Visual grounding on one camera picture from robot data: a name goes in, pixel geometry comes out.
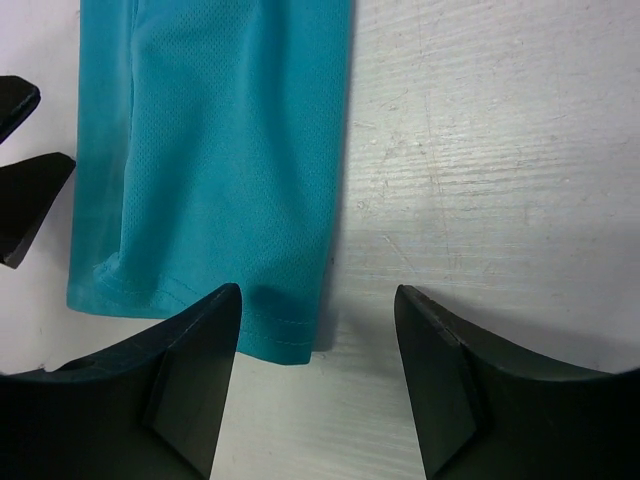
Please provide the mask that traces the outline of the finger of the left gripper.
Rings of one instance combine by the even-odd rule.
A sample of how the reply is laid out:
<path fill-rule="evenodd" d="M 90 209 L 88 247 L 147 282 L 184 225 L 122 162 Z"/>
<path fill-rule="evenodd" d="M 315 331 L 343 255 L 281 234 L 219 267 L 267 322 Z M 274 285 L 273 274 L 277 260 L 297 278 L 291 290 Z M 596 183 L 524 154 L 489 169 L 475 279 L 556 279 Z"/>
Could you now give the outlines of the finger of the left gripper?
<path fill-rule="evenodd" d="M 1 167 L 1 264 L 16 269 L 76 162 L 48 153 Z"/>
<path fill-rule="evenodd" d="M 0 143 L 3 143 L 37 108 L 40 90 L 15 75 L 0 77 Z"/>

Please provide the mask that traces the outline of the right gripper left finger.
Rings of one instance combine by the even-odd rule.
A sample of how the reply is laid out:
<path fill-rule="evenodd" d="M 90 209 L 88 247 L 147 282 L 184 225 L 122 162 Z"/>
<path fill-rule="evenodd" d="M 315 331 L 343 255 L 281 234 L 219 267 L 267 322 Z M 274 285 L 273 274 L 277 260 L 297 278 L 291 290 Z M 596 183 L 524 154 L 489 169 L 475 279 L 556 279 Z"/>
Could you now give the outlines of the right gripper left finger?
<path fill-rule="evenodd" d="M 226 284 L 183 312 L 54 370 L 1 379 L 5 479 L 206 479 L 242 296 Z"/>

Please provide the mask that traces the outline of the teal t shirt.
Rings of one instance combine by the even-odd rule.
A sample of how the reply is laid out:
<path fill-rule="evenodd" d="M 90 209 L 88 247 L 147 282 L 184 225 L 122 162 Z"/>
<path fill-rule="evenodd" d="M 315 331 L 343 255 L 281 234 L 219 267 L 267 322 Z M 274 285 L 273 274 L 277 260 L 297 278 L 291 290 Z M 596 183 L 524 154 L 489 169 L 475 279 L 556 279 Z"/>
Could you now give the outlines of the teal t shirt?
<path fill-rule="evenodd" d="M 241 353 L 308 363 L 339 192 L 349 1 L 84 1 L 67 306 L 173 316 L 225 283 Z"/>

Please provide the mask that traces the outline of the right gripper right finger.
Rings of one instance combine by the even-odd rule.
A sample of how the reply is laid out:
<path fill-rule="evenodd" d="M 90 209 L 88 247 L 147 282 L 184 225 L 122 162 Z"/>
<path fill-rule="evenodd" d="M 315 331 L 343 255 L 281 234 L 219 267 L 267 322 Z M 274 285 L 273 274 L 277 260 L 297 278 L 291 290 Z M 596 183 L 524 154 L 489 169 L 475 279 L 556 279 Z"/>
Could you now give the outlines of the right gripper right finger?
<path fill-rule="evenodd" d="M 394 319 L 430 479 L 635 479 L 639 373 L 521 347 L 400 286 Z"/>

